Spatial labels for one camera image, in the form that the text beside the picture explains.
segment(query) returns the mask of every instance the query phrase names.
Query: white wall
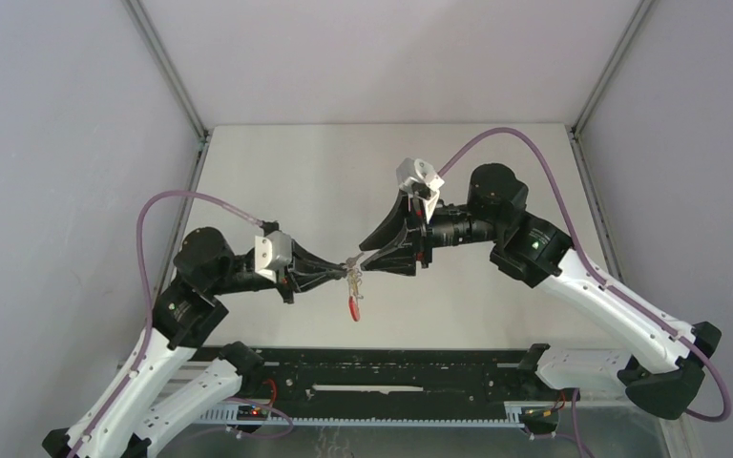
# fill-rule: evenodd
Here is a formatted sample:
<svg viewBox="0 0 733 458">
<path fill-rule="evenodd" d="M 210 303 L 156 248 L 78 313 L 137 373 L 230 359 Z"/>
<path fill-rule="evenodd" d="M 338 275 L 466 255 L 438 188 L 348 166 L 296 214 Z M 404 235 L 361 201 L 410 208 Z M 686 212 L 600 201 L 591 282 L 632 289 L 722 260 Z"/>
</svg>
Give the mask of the white wall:
<svg viewBox="0 0 733 458">
<path fill-rule="evenodd" d="M 659 2 L 582 140 L 626 280 L 721 328 L 733 397 L 733 2 Z M 706 456 L 733 456 L 733 417 L 697 425 Z"/>
<path fill-rule="evenodd" d="M 572 123 L 639 0 L 146 0 L 207 125 Z"/>
<path fill-rule="evenodd" d="M 0 457 L 43 456 L 110 381 L 142 323 L 136 213 L 197 148 L 121 2 L 0 2 Z"/>
</svg>

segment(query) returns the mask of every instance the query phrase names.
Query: white bracket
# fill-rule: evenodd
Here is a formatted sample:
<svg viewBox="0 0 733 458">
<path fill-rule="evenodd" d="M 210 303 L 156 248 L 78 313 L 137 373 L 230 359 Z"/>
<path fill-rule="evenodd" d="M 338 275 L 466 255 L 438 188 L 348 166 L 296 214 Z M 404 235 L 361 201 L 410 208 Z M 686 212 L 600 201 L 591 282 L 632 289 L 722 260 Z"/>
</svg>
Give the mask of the white bracket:
<svg viewBox="0 0 733 458">
<path fill-rule="evenodd" d="M 277 282 L 277 271 L 293 260 L 293 239 L 274 231 L 265 237 L 254 237 L 254 272 Z"/>
<path fill-rule="evenodd" d="M 445 180 L 437 175 L 434 166 L 423 159 L 412 159 L 407 157 L 401 162 L 395 171 L 397 184 L 401 191 L 408 196 L 420 198 L 423 201 L 426 211 L 426 222 L 431 221 L 434 209 L 437 208 L 437 201 L 440 199 L 440 188 Z M 422 184 L 429 189 L 427 196 L 421 196 L 414 188 L 414 184 Z"/>
</svg>

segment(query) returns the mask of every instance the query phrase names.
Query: white mount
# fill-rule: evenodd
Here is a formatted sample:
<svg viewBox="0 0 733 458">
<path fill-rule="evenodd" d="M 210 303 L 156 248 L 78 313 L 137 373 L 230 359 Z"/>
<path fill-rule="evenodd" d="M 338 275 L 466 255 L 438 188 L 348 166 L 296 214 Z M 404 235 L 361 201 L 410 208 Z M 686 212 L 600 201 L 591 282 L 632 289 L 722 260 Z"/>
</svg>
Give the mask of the white mount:
<svg viewBox="0 0 733 458">
<path fill-rule="evenodd" d="M 445 180 L 440 178 L 434 166 L 425 160 L 409 157 L 400 163 L 395 173 L 397 174 L 397 184 L 400 190 L 407 193 L 410 198 L 418 197 L 423 201 L 426 211 L 426 222 L 430 222 L 431 216 L 434 214 L 434 209 L 437 208 L 437 201 L 440 199 L 439 189 L 445 184 Z M 412 188 L 414 183 L 425 185 L 429 188 L 430 195 L 427 198 L 415 195 Z"/>
</svg>

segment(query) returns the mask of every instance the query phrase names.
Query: purple tube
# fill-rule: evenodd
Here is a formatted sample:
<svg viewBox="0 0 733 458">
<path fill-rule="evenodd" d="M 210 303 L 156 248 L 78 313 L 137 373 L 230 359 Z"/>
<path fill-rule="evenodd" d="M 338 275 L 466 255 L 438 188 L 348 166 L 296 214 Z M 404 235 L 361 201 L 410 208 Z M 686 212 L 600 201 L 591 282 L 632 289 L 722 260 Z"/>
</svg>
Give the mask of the purple tube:
<svg viewBox="0 0 733 458">
<path fill-rule="evenodd" d="M 549 185 L 552 188 L 553 194 L 555 194 L 555 199 L 557 200 L 557 206 L 560 208 L 560 214 L 563 216 L 563 220 L 566 222 L 566 227 L 569 229 L 569 235 L 572 237 L 572 242 L 575 244 L 575 249 L 577 250 L 577 253 L 579 254 L 580 261 L 583 263 L 583 267 L 585 267 L 586 272 L 589 273 L 589 275 L 595 279 L 600 285 L 605 285 L 605 279 L 602 278 L 602 276 L 595 270 L 591 263 L 589 262 L 588 256 L 586 256 L 586 252 L 583 250 L 582 245 L 580 244 L 580 238 L 577 236 L 577 230 L 575 230 L 575 226 L 572 224 L 572 219 L 569 217 L 569 211 L 566 209 L 566 203 L 563 201 L 563 196 L 560 194 L 560 190 L 557 188 L 557 182 L 555 181 L 555 176 L 552 174 L 552 170 L 549 168 L 549 164 L 546 162 L 546 157 L 541 153 L 540 149 L 533 143 L 533 141 L 524 133 L 517 129 L 513 129 L 511 127 L 496 127 L 493 129 L 489 129 L 488 131 L 485 131 L 477 136 L 475 136 L 471 141 L 465 144 L 458 152 L 456 152 L 455 155 L 446 163 L 442 169 L 440 169 L 439 175 L 440 177 L 444 176 L 445 173 L 450 170 L 451 167 L 462 157 L 465 155 L 465 153 L 468 152 L 472 147 L 476 146 L 476 143 L 482 141 L 483 139 L 487 138 L 491 135 L 496 134 L 510 134 L 517 136 L 521 141 L 527 144 L 528 147 L 530 147 L 530 150 L 533 151 L 535 154 L 535 157 L 537 157 L 538 162 L 541 164 L 541 168 L 543 169 L 544 173 L 546 174 L 547 180 L 549 180 Z M 639 313 L 647 317 L 650 321 L 655 323 L 658 327 L 660 327 L 662 330 L 670 334 L 674 339 L 678 339 L 681 344 L 686 346 L 694 355 L 696 355 L 703 363 L 703 365 L 709 370 L 709 373 L 712 374 L 712 379 L 715 380 L 715 384 L 718 385 L 718 390 L 721 392 L 721 396 L 723 397 L 723 411 L 719 415 L 704 415 L 699 412 L 696 412 L 694 410 L 690 410 L 689 408 L 685 410 L 685 412 L 690 415 L 691 417 L 697 418 L 699 420 L 704 420 L 705 422 L 722 422 L 729 418 L 729 416 L 732 414 L 732 399 L 731 396 L 729 396 L 729 390 L 726 388 L 726 382 L 723 379 L 723 376 L 721 375 L 721 372 L 718 370 L 718 368 L 715 367 L 714 364 L 712 364 L 711 361 L 709 361 L 709 358 L 706 357 L 706 355 L 703 354 L 692 342 L 690 342 L 685 337 L 679 337 L 679 331 L 677 331 L 673 326 L 668 324 L 665 320 L 642 306 L 639 302 L 616 288 L 615 286 L 608 286 L 608 291 L 611 291 L 611 293 L 618 298 L 622 299 L 627 303 L 628 305 L 634 307 L 637 309 Z"/>
<path fill-rule="evenodd" d="M 238 207 L 235 207 L 228 202 L 220 200 L 219 198 L 213 198 L 212 196 L 208 196 L 202 193 L 194 193 L 192 191 L 164 191 L 163 193 L 158 193 L 155 196 L 151 197 L 150 200 L 148 200 L 147 203 L 144 204 L 144 206 L 141 208 L 141 211 L 139 212 L 138 219 L 136 220 L 136 261 L 138 262 L 139 274 L 141 275 L 142 292 L 144 293 L 144 303 L 146 305 L 144 337 L 142 339 L 141 347 L 136 354 L 136 358 L 131 364 L 131 372 L 137 370 L 138 367 L 141 365 L 141 362 L 144 360 L 145 354 L 147 353 L 147 347 L 150 345 L 151 333 L 153 331 L 153 293 L 150 291 L 150 281 L 147 280 L 147 268 L 144 265 L 144 247 L 142 245 L 142 229 L 144 228 L 144 218 L 147 216 L 147 212 L 150 210 L 150 207 L 152 207 L 153 204 L 155 204 L 159 200 L 162 200 L 163 198 L 197 198 L 200 200 L 205 200 L 207 202 L 218 205 L 223 210 L 226 210 L 227 212 L 242 218 L 250 224 L 262 227 L 261 220 L 252 217 L 246 212 L 243 212 Z M 119 382 L 119 385 L 114 388 L 114 391 L 111 392 L 111 395 L 108 396 L 108 399 L 105 401 L 102 407 L 99 408 L 92 420 L 86 425 L 85 429 L 83 429 L 82 434 L 80 434 L 80 437 L 77 439 L 77 442 L 74 443 L 74 447 L 72 447 L 72 450 L 69 451 L 68 455 L 66 455 L 66 458 L 74 458 L 74 456 L 76 456 L 80 448 L 83 447 L 83 436 L 87 436 L 92 433 L 92 431 L 94 430 L 94 426 L 96 426 L 96 424 L 99 423 L 100 420 L 102 420 L 102 417 L 105 416 L 105 413 L 108 412 L 108 409 L 111 408 L 111 406 L 116 401 L 116 398 L 119 397 L 119 394 L 122 393 L 122 390 L 125 389 L 125 386 L 130 381 L 131 379 L 127 375 L 122 378 L 122 380 Z"/>
</svg>

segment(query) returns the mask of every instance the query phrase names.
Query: white panel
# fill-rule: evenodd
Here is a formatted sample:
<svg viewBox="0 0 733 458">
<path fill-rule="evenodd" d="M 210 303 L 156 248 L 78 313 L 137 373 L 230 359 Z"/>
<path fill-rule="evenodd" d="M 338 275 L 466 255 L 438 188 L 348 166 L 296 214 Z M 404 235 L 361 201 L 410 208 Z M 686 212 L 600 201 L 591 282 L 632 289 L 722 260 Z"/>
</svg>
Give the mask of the white panel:
<svg viewBox="0 0 733 458">
<path fill-rule="evenodd" d="M 583 142 L 626 280 L 721 329 L 733 399 L 733 2 L 658 2 Z M 693 407 L 721 411 L 711 377 Z M 693 424 L 695 456 L 733 456 L 733 416 Z"/>
<path fill-rule="evenodd" d="M 0 457 L 46 456 L 142 324 L 134 228 L 198 148 L 118 0 L 0 2 Z M 146 237 L 156 276 L 176 203 Z"/>
<path fill-rule="evenodd" d="M 638 0 L 147 0 L 210 126 L 571 124 Z"/>
<path fill-rule="evenodd" d="M 439 168 L 490 126 L 347 125 L 222 126 L 215 129 L 199 190 L 227 199 L 260 219 L 278 219 L 304 248 L 331 261 L 357 253 L 397 195 L 395 168 L 405 156 Z M 523 125 L 550 160 L 590 255 L 597 241 L 566 131 L 559 124 Z M 472 170 L 491 161 L 512 167 L 530 186 L 528 209 L 563 223 L 533 154 L 517 138 L 496 135 L 445 176 L 446 202 L 464 203 Z M 220 208 L 193 206 L 188 230 L 215 226 L 237 253 L 256 231 Z M 617 346 L 570 305 L 506 278 L 488 261 L 489 243 L 441 248 L 416 278 L 364 274 L 362 319 L 347 309 L 344 281 L 325 284 L 282 304 L 276 291 L 221 297 L 229 316 L 210 344 L 519 348 L 536 342 L 566 347 Z"/>
</svg>

